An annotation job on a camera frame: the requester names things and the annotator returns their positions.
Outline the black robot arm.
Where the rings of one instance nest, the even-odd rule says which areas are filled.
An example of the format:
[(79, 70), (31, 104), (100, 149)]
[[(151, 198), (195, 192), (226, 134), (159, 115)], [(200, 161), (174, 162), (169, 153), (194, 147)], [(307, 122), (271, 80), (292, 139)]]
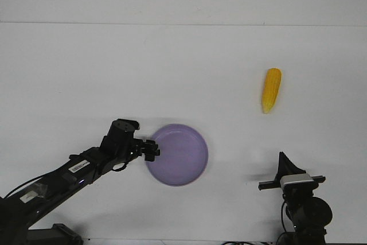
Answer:
[(326, 226), (333, 213), (325, 200), (314, 196), (314, 190), (325, 182), (325, 176), (311, 176), (298, 168), (284, 152), (279, 153), (278, 171), (272, 181), (258, 184), (259, 190), (282, 190), (281, 222), (287, 216), (293, 231), (283, 230), (276, 244), (325, 244)]
[(1, 228), (30, 227), (85, 186), (114, 171), (116, 165), (123, 170), (140, 156), (153, 162), (160, 155), (158, 144), (135, 138), (137, 130), (137, 121), (113, 121), (100, 146), (70, 155), (61, 167), (2, 199)]

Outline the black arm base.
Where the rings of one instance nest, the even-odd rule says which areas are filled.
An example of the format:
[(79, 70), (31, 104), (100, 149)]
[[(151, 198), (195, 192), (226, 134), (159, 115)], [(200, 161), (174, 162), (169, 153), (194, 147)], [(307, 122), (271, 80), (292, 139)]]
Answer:
[(30, 245), (83, 245), (84, 241), (66, 225), (57, 223), (49, 229), (29, 230), (26, 244)]

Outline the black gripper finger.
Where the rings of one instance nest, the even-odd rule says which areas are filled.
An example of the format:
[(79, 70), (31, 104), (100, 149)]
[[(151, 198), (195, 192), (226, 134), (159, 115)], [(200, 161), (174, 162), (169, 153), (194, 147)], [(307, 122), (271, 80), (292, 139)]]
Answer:
[(282, 174), (283, 176), (289, 176), (293, 174), (305, 174), (306, 171), (297, 167), (290, 159), (286, 156), (284, 152), (282, 152), (283, 161), (282, 161)]
[(155, 158), (160, 156), (160, 150), (146, 149), (144, 155), (145, 155), (145, 161), (155, 161)]
[(275, 182), (280, 182), (281, 178), (285, 175), (286, 173), (286, 168), (285, 168), (285, 157), (286, 155), (281, 151), (279, 153), (279, 160), (278, 160), (278, 171), (277, 174), (275, 176)]
[(145, 141), (145, 149), (146, 150), (158, 150), (158, 145), (153, 140), (146, 140)]

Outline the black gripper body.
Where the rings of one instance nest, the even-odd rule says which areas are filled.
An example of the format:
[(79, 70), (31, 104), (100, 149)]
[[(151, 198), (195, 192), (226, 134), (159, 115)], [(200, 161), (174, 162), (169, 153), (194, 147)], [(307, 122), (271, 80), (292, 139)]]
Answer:
[(133, 138), (130, 147), (130, 159), (134, 160), (138, 157), (144, 156), (147, 159), (149, 154), (148, 140)]
[(309, 174), (292, 174), (280, 179), (263, 181), (258, 184), (259, 190), (280, 188), (287, 198), (300, 199), (313, 197), (313, 191), (326, 181), (325, 176), (310, 176)]

